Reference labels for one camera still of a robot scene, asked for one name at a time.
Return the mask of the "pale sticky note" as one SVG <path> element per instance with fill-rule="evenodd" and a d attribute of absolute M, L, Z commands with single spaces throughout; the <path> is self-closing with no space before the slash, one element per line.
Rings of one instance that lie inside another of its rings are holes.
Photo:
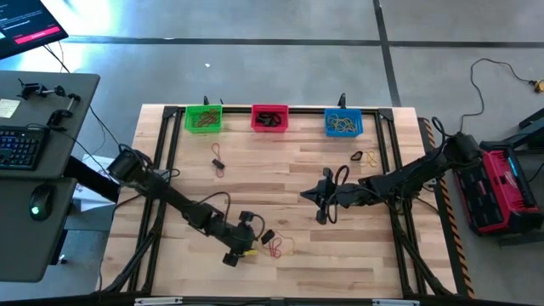
<path fill-rule="evenodd" d="M 19 100 L 0 99 L 0 118 L 11 118 L 20 105 Z"/>

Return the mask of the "dark grey desk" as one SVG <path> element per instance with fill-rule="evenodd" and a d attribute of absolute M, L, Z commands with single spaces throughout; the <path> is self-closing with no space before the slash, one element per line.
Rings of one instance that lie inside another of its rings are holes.
<path fill-rule="evenodd" d="M 51 93 L 45 98 L 32 95 L 24 100 L 18 97 L 19 78 L 40 82 L 47 89 L 62 86 L 65 97 Z M 0 71 L 0 99 L 20 101 L 11 118 L 0 118 L 0 126 L 44 126 L 54 111 L 67 108 L 68 94 L 81 97 L 71 107 L 73 117 L 60 123 L 65 131 L 49 134 L 34 171 L 0 170 L 0 281 L 38 282 L 56 254 L 77 185 L 74 178 L 64 176 L 64 171 L 99 80 L 97 74 Z M 53 210 L 46 220 L 35 221 L 30 216 L 29 200 L 40 184 L 55 187 Z"/>

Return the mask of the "black backlit keyboard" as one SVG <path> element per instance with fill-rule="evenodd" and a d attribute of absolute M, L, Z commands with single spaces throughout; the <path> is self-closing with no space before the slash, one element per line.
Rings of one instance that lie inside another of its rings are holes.
<path fill-rule="evenodd" d="M 0 126 L 0 170 L 34 171 L 49 132 L 48 127 Z"/>

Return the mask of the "dark metal stand base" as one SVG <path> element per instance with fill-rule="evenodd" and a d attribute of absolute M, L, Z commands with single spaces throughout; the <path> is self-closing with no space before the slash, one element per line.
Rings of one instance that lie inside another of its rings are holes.
<path fill-rule="evenodd" d="M 544 155 L 544 108 L 518 124 L 518 132 L 497 141 L 482 141 L 479 146 L 486 151 L 511 149 L 520 156 Z"/>

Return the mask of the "black desk leg bar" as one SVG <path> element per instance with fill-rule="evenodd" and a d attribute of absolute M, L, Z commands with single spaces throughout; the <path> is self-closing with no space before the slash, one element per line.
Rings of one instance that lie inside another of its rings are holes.
<path fill-rule="evenodd" d="M 78 184 L 99 193 L 110 201 L 118 201 L 120 185 L 114 179 L 105 178 L 95 172 L 74 156 L 71 156 L 67 162 L 64 176 L 75 179 Z"/>

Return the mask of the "blue plastic basket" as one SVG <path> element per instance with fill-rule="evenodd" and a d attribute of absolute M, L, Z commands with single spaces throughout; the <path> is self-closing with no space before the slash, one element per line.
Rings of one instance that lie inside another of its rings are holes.
<path fill-rule="evenodd" d="M 325 109 L 325 130 L 328 137 L 354 138 L 363 133 L 362 114 L 356 109 Z"/>

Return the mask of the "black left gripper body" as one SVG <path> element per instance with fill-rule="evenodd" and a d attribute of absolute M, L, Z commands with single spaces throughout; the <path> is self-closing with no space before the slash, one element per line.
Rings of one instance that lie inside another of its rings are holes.
<path fill-rule="evenodd" d="M 233 225 L 225 223 L 223 215 L 213 214 L 205 225 L 206 235 L 216 238 L 229 248 L 223 257 L 224 264 L 235 267 L 239 259 L 245 257 L 245 253 L 252 249 L 257 236 L 249 223 L 254 217 L 253 212 L 242 211 L 240 222 Z"/>

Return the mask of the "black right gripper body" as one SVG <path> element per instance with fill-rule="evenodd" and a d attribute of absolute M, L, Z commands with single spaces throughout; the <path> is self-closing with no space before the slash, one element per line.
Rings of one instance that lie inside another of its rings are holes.
<path fill-rule="evenodd" d="M 348 208 L 357 202 L 361 202 L 361 193 L 367 188 L 366 180 L 360 178 L 357 183 L 340 182 L 339 176 L 342 171 L 349 175 L 348 167 L 340 167 L 336 173 L 333 173 L 329 167 L 323 168 L 322 178 L 318 183 L 324 183 L 326 191 L 318 194 L 325 199 L 322 206 L 317 206 L 318 211 L 315 220 L 319 224 L 326 224 L 327 222 L 335 224 L 337 222 L 338 206 Z"/>

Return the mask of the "black computer mouse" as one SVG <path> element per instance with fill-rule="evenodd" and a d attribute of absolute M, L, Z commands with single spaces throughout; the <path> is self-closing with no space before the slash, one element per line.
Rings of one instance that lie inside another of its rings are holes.
<path fill-rule="evenodd" d="M 51 184 L 40 184 L 31 193 L 29 200 L 30 216 L 35 221 L 46 220 L 53 210 L 55 187 Z"/>

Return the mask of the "red plastic basket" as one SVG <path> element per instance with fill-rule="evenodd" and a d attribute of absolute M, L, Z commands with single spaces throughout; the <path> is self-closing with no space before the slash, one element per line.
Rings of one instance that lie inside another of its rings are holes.
<path fill-rule="evenodd" d="M 256 117 L 259 113 L 277 113 L 281 117 L 278 127 L 260 127 L 256 125 Z M 251 127 L 258 133 L 284 133 L 289 125 L 289 107 L 287 105 L 253 105 Z"/>

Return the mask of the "yellow black hazard strip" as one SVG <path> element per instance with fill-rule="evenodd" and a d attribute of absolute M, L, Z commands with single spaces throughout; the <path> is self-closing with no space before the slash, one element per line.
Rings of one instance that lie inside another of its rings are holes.
<path fill-rule="evenodd" d="M 421 198 L 437 209 L 433 221 L 420 230 L 422 258 L 446 289 L 474 298 L 468 262 L 443 173 L 424 185 Z"/>

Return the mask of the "black desk clamp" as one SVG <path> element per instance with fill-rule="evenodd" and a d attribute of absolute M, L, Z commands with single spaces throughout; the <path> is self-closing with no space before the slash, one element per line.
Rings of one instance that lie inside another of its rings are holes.
<path fill-rule="evenodd" d="M 68 104 L 66 109 L 59 109 L 55 110 L 49 117 L 48 122 L 46 126 L 54 131 L 65 131 L 65 128 L 60 125 L 62 120 L 64 118 L 69 119 L 73 117 L 73 113 L 71 112 L 71 107 L 75 102 L 80 102 L 81 97 L 75 93 L 69 93 L 67 97 L 70 99 L 70 103 Z"/>
<path fill-rule="evenodd" d="M 56 94 L 60 97 L 65 97 L 65 90 L 62 86 L 55 86 L 53 89 L 47 89 L 40 82 L 23 82 L 20 78 L 21 90 L 18 97 L 21 97 L 24 100 L 28 100 L 32 95 L 37 95 L 40 97 L 47 97 L 49 94 Z"/>

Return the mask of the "red black tool case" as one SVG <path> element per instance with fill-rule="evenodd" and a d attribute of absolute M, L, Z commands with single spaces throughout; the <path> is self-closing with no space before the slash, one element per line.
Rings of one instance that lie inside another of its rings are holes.
<path fill-rule="evenodd" d="M 468 225 L 477 235 L 525 234 L 544 224 L 514 146 L 482 142 L 483 160 L 454 172 Z"/>

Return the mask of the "black aluminium table frame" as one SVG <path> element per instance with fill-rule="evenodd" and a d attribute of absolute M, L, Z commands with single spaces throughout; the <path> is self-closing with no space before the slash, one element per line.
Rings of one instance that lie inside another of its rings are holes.
<path fill-rule="evenodd" d="M 313 188 L 324 167 L 348 165 L 355 181 L 416 160 L 424 152 L 412 108 L 366 109 L 363 133 L 329 138 L 323 114 L 292 112 L 284 133 L 257 133 L 249 107 L 224 108 L 219 133 L 174 132 L 184 124 L 167 121 L 163 165 L 179 170 L 173 186 L 190 199 L 207 198 L 236 223 L 242 211 L 257 214 L 257 229 L 295 240 L 293 253 L 247 256 L 235 267 L 223 263 L 226 247 L 192 229 L 173 208 L 166 210 L 159 246 L 147 252 L 136 281 L 154 295 L 273 298 L 398 298 L 400 272 L 390 213 L 383 205 L 340 209 L 335 224 L 318 224 L 316 206 L 300 196 Z M 220 144 L 224 176 L 212 164 Z M 350 157 L 373 150 L 377 167 Z"/>

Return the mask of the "silver metal bracket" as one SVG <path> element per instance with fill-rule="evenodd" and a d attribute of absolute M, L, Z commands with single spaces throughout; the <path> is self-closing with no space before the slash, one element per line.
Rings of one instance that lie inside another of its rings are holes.
<path fill-rule="evenodd" d="M 372 299 L 371 306 L 421 306 L 417 300 Z"/>
<path fill-rule="evenodd" d="M 139 297 L 134 301 L 133 306 L 174 306 L 182 305 L 181 297 Z"/>

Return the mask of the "white paper sheet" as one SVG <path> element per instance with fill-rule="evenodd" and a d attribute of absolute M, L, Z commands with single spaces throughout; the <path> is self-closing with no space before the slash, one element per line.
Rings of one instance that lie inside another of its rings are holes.
<path fill-rule="evenodd" d="M 86 166 L 89 166 L 95 172 L 98 172 L 105 178 L 109 178 L 105 169 L 114 161 L 114 159 L 105 156 L 90 156 L 88 154 L 85 154 L 82 161 Z M 99 193 L 92 191 L 89 188 L 84 187 L 80 184 L 76 185 L 73 199 L 80 201 L 81 212 L 100 207 L 113 206 L 116 204 L 116 201 L 110 201 Z"/>

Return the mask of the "monitor with red button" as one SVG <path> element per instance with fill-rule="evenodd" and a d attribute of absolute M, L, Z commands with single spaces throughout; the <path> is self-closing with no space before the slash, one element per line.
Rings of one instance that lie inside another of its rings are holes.
<path fill-rule="evenodd" d="M 0 60 L 68 37 L 41 0 L 0 0 Z"/>

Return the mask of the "green plastic basket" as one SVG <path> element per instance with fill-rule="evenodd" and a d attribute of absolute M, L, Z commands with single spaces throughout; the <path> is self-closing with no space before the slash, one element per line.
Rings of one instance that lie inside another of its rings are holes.
<path fill-rule="evenodd" d="M 188 106 L 184 128 L 191 133 L 219 133 L 222 129 L 222 106 Z"/>

